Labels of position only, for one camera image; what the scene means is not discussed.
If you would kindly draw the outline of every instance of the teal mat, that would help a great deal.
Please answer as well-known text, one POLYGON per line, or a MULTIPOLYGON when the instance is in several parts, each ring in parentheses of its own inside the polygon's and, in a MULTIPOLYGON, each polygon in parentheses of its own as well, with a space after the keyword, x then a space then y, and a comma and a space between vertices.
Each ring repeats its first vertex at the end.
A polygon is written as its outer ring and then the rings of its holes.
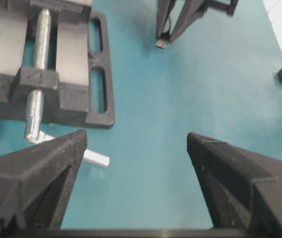
MULTIPOLYGON (((208 10, 164 51, 155 48, 156 1, 96 0, 94 10, 108 20, 117 120, 88 129, 88 144, 111 164, 81 166, 63 228, 211 227, 189 132, 282 159, 282 53, 262 1, 240 0, 234 18, 208 10)), ((0 155, 27 146, 23 129, 0 120, 0 155)))

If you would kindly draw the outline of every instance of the textured black plastic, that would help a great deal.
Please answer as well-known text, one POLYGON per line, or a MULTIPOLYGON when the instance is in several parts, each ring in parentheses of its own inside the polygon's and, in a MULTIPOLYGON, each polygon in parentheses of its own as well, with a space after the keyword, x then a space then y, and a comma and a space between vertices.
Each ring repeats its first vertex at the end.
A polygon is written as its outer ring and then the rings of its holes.
MULTIPOLYGON (((176 0, 158 0, 157 38, 162 36, 175 2, 176 0)), ((224 11, 228 15, 233 16, 237 4, 238 0, 230 0, 229 4, 218 0, 185 0, 174 30, 169 34, 168 41, 173 43, 193 22, 203 17, 209 7, 224 11)))
POLYGON ((282 237, 282 161, 196 133, 187 150, 215 227, 282 237))
MULTIPOLYGON (((89 78, 91 78, 91 72, 93 70, 98 70, 104 76, 105 112, 103 114, 99 114, 94 112, 93 110, 89 110, 86 122, 90 125, 105 125, 108 127, 112 127, 115 123, 115 110, 107 21, 106 17, 98 12, 92 12, 90 15, 90 19, 97 20, 100 23, 102 50, 101 52, 89 52, 89 78)), ((90 80, 88 87, 90 109, 92 109, 92 83, 93 82, 91 82, 90 80)))
POLYGON ((60 228, 86 148, 80 130, 0 156, 0 231, 60 228))

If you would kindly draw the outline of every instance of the teal surface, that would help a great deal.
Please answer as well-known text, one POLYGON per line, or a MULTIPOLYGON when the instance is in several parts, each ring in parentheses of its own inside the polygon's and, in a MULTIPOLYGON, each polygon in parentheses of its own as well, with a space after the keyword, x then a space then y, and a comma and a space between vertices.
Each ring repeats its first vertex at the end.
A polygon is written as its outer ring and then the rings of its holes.
MULTIPOLYGON (((94 10, 108 19, 117 120, 88 129, 88 143, 111 164, 81 166, 63 227, 211 227, 189 132, 282 159, 282 53, 262 1, 239 1, 234 18, 210 9, 164 51, 155 48, 156 1, 95 0, 94 10)), ((0 120, 0 155, 28 146, 23 129, 0 120)))

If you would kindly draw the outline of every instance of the drill press vise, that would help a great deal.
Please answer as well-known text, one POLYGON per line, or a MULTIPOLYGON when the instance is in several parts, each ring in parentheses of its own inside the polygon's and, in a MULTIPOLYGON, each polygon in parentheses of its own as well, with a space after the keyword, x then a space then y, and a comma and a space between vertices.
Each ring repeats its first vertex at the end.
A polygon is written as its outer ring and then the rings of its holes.
MULTIPOLYGON (((115 122, 106 18, 91 8, 92 0, 0 0, 0 118, 26 120, 26 141, 54 139, 41 131, 42 121, 83 127, 115 122), (100 52, 89 50, 90 20, 100 27, 100 52), (33 66, 23 66, 26 40, 35 41, 33 66), (93 71, 104 78, 103 114, 92 109, 93 71)), ((109 165, 107 156, 90 150, 84 160, 109 165)))

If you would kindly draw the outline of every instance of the black plastic jaw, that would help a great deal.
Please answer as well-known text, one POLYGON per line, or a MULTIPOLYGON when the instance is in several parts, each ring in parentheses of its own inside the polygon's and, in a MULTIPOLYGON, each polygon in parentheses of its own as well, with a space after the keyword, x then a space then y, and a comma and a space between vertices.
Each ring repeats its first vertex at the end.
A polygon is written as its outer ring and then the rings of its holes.
POLYGON ((282 161, 196 133, 187 150, 215 228, 282 237, 282 161))
POLYGON ((0 233, 59 228, 86 148, 80 130, 0 156, 0 233))

